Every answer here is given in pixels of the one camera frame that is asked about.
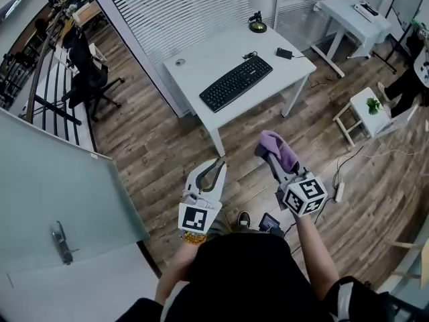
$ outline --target black sleeve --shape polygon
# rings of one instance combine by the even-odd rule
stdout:
[[[147,298],[140,298],[117,322],[159,322],[163,306]]]
[[[350,321],[390,322],[392,320],[392,307],[379,294],[367,288],[352,276],[346,276],[337,281],[326,294],[323,305],[330,313],[337,316],[338,292],[340,285],[353,282],[351,292],[349,317]]]

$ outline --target black keyboard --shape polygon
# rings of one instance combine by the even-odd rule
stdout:
[[[262,58],[254,56],[211,84],[200,94],[200,98],[213,112],[217,112],[246,93],[272,70]]]

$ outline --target table lamp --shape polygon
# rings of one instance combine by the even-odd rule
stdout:
[[[262,22],[261,10],[270,9],[271,0],[249,0],[249,7],[257,12],[249,18],[249,29],[257,34],[267,31],[267,26]]]

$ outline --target potted plant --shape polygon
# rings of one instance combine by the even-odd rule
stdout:
[[[380,102],[378,100],[375,100],[374,98],[368,98],[367,106],[369,108],[368,113],[370,115],[376,115],[378,111],[381,109]]]

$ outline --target sneaker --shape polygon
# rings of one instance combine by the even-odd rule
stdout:
[[[251,225],[250,215],[246,211],[240,212],[237,218],[237,225],[240,227],[245,226],[250,228],[250,225]]]
[[[383,98],[390,103],[391,100],[387,97],[386,92],[384,91],[384,89],[386,88],[385,85],[383,85],[381,82],[377,83],[377,87],[380,90],[381,94],[383,95]]]
[[[383,104],[383,109],[387,113],[387,115],[389,116],[389,118],[391,118],[391,109],[390,109],[390,106],[388,104]]]

